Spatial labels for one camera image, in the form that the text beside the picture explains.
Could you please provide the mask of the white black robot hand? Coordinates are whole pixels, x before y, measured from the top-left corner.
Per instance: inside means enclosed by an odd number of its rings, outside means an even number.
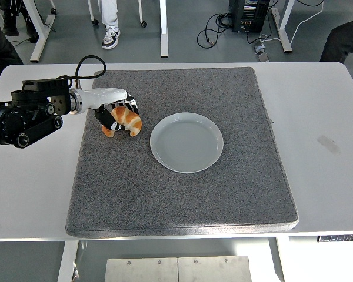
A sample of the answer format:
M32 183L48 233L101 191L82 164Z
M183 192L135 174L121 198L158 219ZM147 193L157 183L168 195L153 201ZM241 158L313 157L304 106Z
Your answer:
M113 115L105 108L111 105L113 109L119 106L138 114L136 100L126 90L117 88L96 88L91 90L71 89L71 114L80 114L87 109L93 109L95 118L106 129L119 131L125 126L120 125Z

